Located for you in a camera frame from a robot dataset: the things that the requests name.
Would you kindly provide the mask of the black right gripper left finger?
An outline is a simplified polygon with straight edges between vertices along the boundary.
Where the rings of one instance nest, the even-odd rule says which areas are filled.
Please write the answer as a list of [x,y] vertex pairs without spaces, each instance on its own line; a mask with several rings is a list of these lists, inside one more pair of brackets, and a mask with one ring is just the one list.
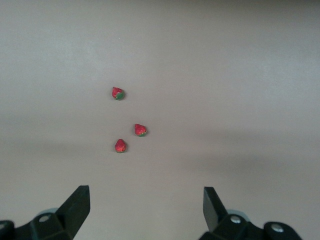
[[74,240],[89,213],[90,188],[80,185],[59,208],[44,210],[20,227],[0,220],[0,240]]

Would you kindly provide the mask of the red strawberry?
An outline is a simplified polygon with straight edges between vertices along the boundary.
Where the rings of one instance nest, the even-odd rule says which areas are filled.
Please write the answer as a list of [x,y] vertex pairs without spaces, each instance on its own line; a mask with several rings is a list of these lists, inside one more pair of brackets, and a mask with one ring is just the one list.
[[125,97],[125,91],[122,88],[114,86],[111,91],[111,96],[116,101],[122,100]]
[[134,125],[134,133],[138,137],[144,137],[148,133],[148,130],[144,125],[136,123]]
[[127,144],[123,139],[118,139],[114,145],[114,149],[117,153],[124,153],[127,150]]

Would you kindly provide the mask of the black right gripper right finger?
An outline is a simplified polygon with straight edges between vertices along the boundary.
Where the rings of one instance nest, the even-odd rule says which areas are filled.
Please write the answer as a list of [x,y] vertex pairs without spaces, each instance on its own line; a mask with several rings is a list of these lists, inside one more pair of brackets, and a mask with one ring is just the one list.
[[203,189],[203,215],[208,227],[198,240],[303,240],[289,225],[269,221],[255,226],[239,213],[229,213],[213,187]]

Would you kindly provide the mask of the brown table cover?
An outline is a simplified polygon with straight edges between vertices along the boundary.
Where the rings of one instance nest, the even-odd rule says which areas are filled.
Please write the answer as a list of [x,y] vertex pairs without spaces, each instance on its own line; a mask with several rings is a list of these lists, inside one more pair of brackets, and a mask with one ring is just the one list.
[[80,185],[75,240],[198,240],[205,186],[320,240],[320,0],[0,0],[0,220]]

